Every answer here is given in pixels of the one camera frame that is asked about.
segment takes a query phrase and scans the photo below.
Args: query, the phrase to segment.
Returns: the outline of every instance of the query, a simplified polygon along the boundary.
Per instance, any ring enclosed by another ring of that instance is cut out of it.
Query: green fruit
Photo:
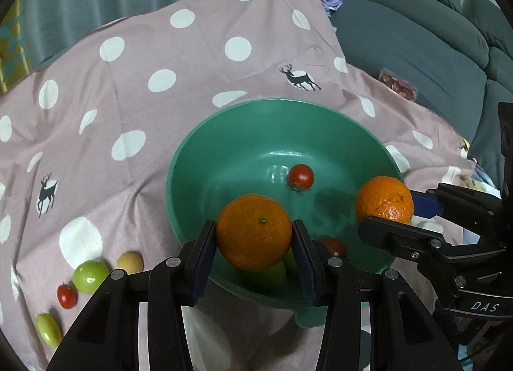
[[[101,261],[85,261],[73,273],[73,284],[79,292],[93,294],[108,275],[109,269]]]
[[[57,322],[48,313],[40,313],[35,318],[35,326],[42,340],[52,348],[57,348],[61,342],[61,330]]]
[[[287,281],[287,270],[285,269],[283,260],[263,271],[240,270],[240,275],[248,285],[261,290],[280,289]]]
[[[286,253],[283,261],[285,261],[285,267],[287,268],[287,272],[291,276],[298,275],[298,266],[296,265],[296,260],[294,259],[294,254],[292,253],[292,248],[289,249],[288,253]]]

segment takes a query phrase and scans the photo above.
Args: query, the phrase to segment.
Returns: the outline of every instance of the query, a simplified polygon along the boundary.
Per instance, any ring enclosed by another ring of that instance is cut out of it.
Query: orange fruit
[[[290,248],[292,225],[276,200],[245,194],[226,205],[216,226],[217,247],[234,267],[261,271],[278,264]]]
[[[411,193],[403,182],[394,177],[374,177],[356,195],[355,217],[358,222],[369,216],[378,216],[409,223],[413,215]]]

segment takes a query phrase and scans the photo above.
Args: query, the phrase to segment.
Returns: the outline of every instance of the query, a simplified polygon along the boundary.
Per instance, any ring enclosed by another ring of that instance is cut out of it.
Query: screw
[[[112,271],[112,273],[110,273],[110,278],[112,280],[119,280],[120,278],[122,278],[123,276],[125,275],[125,273],[123,272],[123,270],[121,269],[116,269],[114,271]]]
[[[433,248],[436,248],[438,250],[438,248],[442,248],[442,243],[440,242],[439,239],[432,239],[431,241],[429,241],[429,243],[431,244],[431,246]]]
[[[342,260],[338,257],[331,257],[329,260],[328,260],[328,264],[331,265],[332,267],[341,267],[342,266]]]
[[[168,267],[178,267],[181,263],[181,259],[178,257],[171,257],[166,260],[166,265]]]
[[[389,268],[387,271],[385,271],[385,277],[387,279],[397,280],[399,278],[399,273],[394,269]]]
[[[454,283],[456,284],[456,287],[464,288],[467,285],[467,280],[465,280],[465,277],[463,276],[457,276],[454,279]]]

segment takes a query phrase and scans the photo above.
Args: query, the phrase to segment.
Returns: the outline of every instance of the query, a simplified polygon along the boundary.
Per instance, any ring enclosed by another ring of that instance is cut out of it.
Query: snack package
[[[400,78],[390,70],[383,68],[378,80],[392,89],[396,94],[401,95],[404,99],[409,101],[416,99],[417,90],[412,87],[407,80]]]

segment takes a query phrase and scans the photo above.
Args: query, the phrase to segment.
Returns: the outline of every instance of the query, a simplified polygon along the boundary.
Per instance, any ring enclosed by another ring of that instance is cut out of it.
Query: polka dot fabric
[[[219,109],[270,97],[336,109],[383,142],[416,190],[462,185],[473,169],[443,120],[346,63],[319,0],[182,0],[89,34],[13,90],[0,99],[0,326],[34,369],[53,350],[33,339],[32,320],[58,307],[55,291],[76,266],[96,258],[114,266],[138,251],[150,269],[180,252],[167,170],[185,136]],[[416,222],[462,242],[453,225]],[[416,270],[395,266],[430,305],[433,289]],[[63,332],[87,300],[58,310]],[[289,311],[209,284],[184,317],[201,371],[315,368],[321,328],[277,358],[261,326],[290,327]],[[292,346],[293,333],[284,334]]]

